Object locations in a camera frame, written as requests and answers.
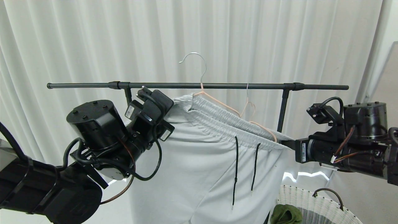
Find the pink hanger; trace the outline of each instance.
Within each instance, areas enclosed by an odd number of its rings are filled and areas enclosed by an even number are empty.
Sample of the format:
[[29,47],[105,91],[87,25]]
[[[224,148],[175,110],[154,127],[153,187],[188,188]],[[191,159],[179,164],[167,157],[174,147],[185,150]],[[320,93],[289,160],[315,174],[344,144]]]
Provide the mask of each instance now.
[[256,122],[252,121],[252,117],[254,116],[254,114],[255,114],[255,112],[256,112],[256,106],[255,106],[252,102],[249,101],[249,92],[248,92],[248,88],[249,88],[249,83],[248,83],[248,85],[246,86],[246,105],[245,105],[245,107],[243,108],[242,113],[239,114],[239,117],[242,118],[242,115],[243,115],[243,113],[245,112],[247,105],[250,103],[250,105],[251,105],[252,107],[254,107],[254,112],[253,112],[253,114],[250,116],[249,122],[252,123],[252,124],[255,124],[255,125],[261,127],[262,129],[264,129],[265,131],[269,132],[269,133],[274,137],[274,141],[277,142],[278,139],[276,138],[276,135],[275,135],[270,129],[268,129],[268,128],[262,126],[262,125],[259,124],[259,123],[256,123]]
[[201,94],[206,95],[206,96],[209,97],[210,99],[212,99],[212,100],[216,101],[217,103],[219,103],[219,104],[225,106],[226,108],[232,110],[233,112],[235,112],[235,113],[239,116],[240,114],[239,114],[239,112],[238,112],[237,110],[235,110],[234,108],[232,108],[232,107],[226,105],[225,103],[223,103],[223,102],[217,100],[216,98],[212,97],[210,94],[208,94],[208,93],[205,92],[205,90],[204,90],[204,88],[203,88],[202,79],[203,79],[203,75],[204,75],[204,74],[206,73],[206,71],[207,71],[207,63],[206,63],[206,60],[205,60],[199,53],[197,53],[197,52],[191,52],[191,53],[185,55],[185,57],[184,57],[184,58],[182,59],[182,61],[180,61],[179,63],[183,63],[184,60],[185,60],[185,58],[186,58],[188,55],[190,55],[190,54],[199,55],[199,56],[203,59],[203,61],[205,62],[205,71],[202,73],[202,76],[200,77],[200,87],[201,87],[202,91],[201,91],[201,92],[198,92],[198,93],[195,93],[194,96],[201,95]]

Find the elastic waistband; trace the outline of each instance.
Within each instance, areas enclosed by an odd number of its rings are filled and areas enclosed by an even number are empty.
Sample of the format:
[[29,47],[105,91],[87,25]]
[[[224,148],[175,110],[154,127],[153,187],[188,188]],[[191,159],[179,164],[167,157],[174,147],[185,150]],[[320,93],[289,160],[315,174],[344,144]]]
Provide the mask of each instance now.
[[[234,137],[237,136],[239,144],[247,147],[254,148],[258,143],[261,143],[259,149],[262,150],[290,149],[269,140],[267,137],[273,139],[271,134],[257,125],[235,116],[203,97],[194,96],[192,93],[173,100],[176,106],[186,112],[185,114],[190,122],[195,126],[201,127],[208,134],[230,142],[235,142]],[[292,140],[282,133],[275,131],[273,133],[275,133],[278,140]]]

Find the white basket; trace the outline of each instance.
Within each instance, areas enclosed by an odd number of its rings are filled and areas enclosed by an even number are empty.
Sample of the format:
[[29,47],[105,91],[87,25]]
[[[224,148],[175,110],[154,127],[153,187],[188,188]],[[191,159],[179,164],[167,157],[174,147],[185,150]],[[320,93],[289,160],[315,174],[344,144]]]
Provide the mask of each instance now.
[[[318,191],[331,191],[337,195],[340,204],[317,196]],[[315,193],[297,187],[282,185],[279,190],[278,204],[290,204],[302,212],[302,224],[362,224],[345,208],[338,194],[330,189],[318,189]]]

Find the drawstring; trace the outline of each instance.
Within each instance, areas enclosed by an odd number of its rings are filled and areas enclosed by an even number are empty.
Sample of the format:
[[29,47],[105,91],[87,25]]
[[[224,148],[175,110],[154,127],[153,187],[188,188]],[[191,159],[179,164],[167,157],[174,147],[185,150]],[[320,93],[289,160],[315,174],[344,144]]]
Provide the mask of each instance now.
[[255,177],[256,177],[257,153],[258,153],[258,148],[260,147],[260,144],[261,144],[261,143],[259,143],[259,144],[257,145],[257,148],[256,148],[256,158],[254,159],[254,175],[253,175],[253,182],[252,182],[252,191],[253,191],[253,186],[254,186],[254,179],[255,179]]
[[238,145],[238,138],[235,136],[235,142],[236,142],[236,167],[235,167],[235,183],[234,183],[234,194],[232,196],[232,207],[235,204],[235,187],[236,187],[236,182],[238,182],[238,156],[239,156],[239,145]]

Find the basket handle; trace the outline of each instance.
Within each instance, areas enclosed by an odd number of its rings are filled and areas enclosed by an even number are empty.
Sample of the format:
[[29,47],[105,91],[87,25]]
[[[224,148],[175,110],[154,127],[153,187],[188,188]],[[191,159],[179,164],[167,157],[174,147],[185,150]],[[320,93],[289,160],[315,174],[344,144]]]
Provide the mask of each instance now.
[[334,193],[334,194],[337,196],[337,198],[339,199],[339,202],[340,202],[340,209],[341,209],[342,211],[344,211],[344,209],[343,209],[343,201],[341,200],[341,198],[340,198],[340,196],[337,194],[337,192],[335,192],[334,190],[329,189],[329,188],[319,188],[318,190],[316,190],[316,191],[314,192],[314,194],[313,194],[312,196],[316,198],[316,196],[318,196],[318,192],[319,192],[319,191],[330,191],[330,192]]

